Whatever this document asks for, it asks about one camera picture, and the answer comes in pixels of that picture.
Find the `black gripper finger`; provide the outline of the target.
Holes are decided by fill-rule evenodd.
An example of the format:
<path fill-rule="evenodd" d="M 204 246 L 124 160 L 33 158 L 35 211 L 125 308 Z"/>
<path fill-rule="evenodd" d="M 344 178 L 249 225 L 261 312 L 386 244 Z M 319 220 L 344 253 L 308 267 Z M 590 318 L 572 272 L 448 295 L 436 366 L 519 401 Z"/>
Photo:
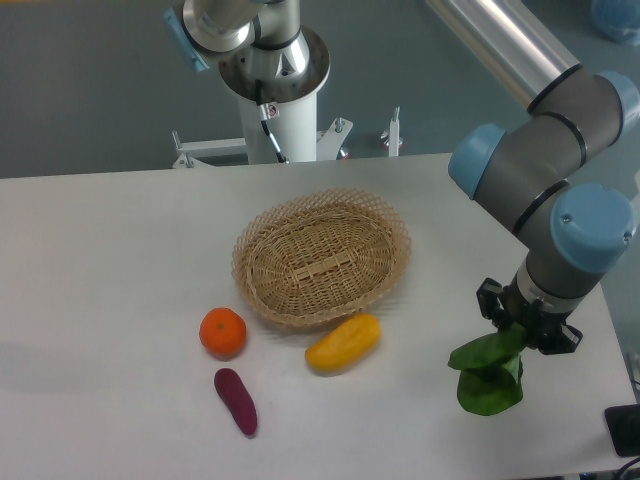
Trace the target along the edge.
<path fill-rule="evenodd" d="M 574 353 L 583 339 L 583 333 L 565 320 L 539 322 L 527 334 L 527 345 L 543 355 Z"/>
<path fill-rule="evenodd" d="M 489 320 L 498 330 L 504 330 L 509 326 L 509 317 L 502 303 L 505 292 L 505 288 L 492 278 L 485 278 L 476 290 L 482 317 Z"/>

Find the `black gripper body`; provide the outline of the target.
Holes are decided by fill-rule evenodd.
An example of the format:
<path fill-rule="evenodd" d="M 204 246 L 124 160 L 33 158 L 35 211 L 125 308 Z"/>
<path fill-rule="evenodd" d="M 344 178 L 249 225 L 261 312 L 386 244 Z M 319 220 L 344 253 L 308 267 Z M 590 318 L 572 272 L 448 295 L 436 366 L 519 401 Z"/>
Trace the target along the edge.
<path fill-rule="evenodd" d="M 550 334 L 553 331 L 553 318 L 541 310 L 541 300 L 526 300 L 516 282 L 505 287 L 499 299 L 503 307 L 500 329 L 518 325 L 527 334 Z"/>

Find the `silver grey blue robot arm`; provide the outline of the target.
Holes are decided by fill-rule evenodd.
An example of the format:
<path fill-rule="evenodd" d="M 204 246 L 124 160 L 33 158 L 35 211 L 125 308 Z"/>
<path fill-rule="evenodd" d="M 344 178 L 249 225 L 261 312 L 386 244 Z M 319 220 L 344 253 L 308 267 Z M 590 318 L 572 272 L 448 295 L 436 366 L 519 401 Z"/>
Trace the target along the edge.
<path fill-rule="evenodd" d="M 638 123 L 638 89 L 614 72 L 586 72 L 518 1 L 431 7 L 529 114 L 510 133 L 476 128 L 449 161 L 458 187 L 528 249 L 510 284 L 482 283 L 481 313 L 499 328 L 524 327 L 544 354 L 571 353 L 582 335 L 568 317 L 627 250 L 638 220 L 619 192 L 568 179 Z M 190 67 L 218 71 L 236 96 L 251 163 L 337 158 L 348 127 L 316 132 L 330 58 L 298 2 L 183 1 L 164 20 Z"/>

